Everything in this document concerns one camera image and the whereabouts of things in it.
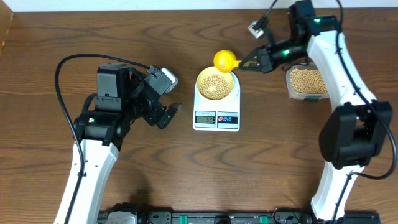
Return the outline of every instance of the green connector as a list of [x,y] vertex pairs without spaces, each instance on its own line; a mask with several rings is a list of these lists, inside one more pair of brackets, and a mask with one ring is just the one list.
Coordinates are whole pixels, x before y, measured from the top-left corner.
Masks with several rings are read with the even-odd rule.
[[188,216],[187,215],[180,215],[180,224],[188,224]]
[[260,224],[268,224],[268,217],[260,216]]

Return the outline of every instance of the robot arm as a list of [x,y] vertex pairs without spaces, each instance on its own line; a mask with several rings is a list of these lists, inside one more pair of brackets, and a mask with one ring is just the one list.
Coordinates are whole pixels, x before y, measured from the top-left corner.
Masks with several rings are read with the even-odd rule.
[[[377,102],[368,90],[349,56],[345,38],[335,16],[316,16],[310,1],[297,1],[289,7],[291,38],[275,43],[272,32],[254,21],[249,30],[256,38],[266,36],[268,45],[254,49],[240,64],[241,70],[268,73],[283,63],[301,57],[310,57],[325,82],[332,115],[320,132],[319,145],[325,166],[318,191],[311,200],[315,220],[333,219],[333,212],[350,172],[360,173],[373,156],[380,153],[386,136],[375,115],[356,94],[352,83],[336,53],[336,35],[339,34],[341,54],[355,84],[383,120],[389,124],[392,109],[388,102]],[[344,205],[356,176],[347,182],[336,218],[344,216]]]
[[[67,217],[80,174],[80,157],[75,144],[72,168],[54,224],[96,223],[106,181],[130,125],[136,119],[144,118],[149,125],[156,124],[163,129],[180,109],[179,103],[171,104],[167,109],[158,101],[173,89],[178,79],[166,68],[159,69],[155,65],[147,72],[145,75],[124,64],[99,66],[98,92],[87,98],[81,115],[74,122],[85,160],[84,174],[72,212]],[[88,107],[93,98],[95,109],[91,111]]]

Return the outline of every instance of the wooden table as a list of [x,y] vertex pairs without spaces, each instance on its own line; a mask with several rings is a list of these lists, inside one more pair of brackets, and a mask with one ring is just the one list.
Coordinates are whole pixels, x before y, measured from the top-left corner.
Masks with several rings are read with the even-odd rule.
[[[337,14],[337,10],[317,10]],[[286,9],[271,14],[276,39],[289,37]],[[239,72],[241,130],[192,129],[193,89],[199,72],[221,49],[243,58],[255,40],[247,26],[264,10],[16,13],[0,58],[0,222],[52,223],[68,179],[73,139],[54,89],[54,71],[71,54],[97,53],[169,68],[180,83],[163,104],[184,108],[165,130],[137,121],[123,142],[101,208],[123,201],[174,210],[306,208],[323,170],[318,134],[330,102],[287,96],[285,73]],[[370,90],[398,111],[398,9],[347,9],[350,54]],[[107,60],[67,62],[60,85],[72,119],[96,91],[96,70]],[[398,133],[398,121],[391,123]],[[384,173],[386,141],[366,168]],[[377,210],[395,223],[398,174],[359,178],[346,210]]]

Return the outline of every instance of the yellow scoop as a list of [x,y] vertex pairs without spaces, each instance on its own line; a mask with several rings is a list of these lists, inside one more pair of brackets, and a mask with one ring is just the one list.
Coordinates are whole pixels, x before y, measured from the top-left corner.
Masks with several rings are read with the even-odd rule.
[[223,73],[232,71],[240,62],[236,60],[235,54],[229,50],[220,50],[214,56],[214,66]]

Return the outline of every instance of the led light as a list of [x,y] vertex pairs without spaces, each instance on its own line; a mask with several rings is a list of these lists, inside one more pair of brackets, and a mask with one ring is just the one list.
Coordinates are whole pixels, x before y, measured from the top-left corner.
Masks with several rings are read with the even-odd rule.
[[283,50],[282,53],[286,56],[286,55],[288,55],[290,53],[290,51],[289,50]]

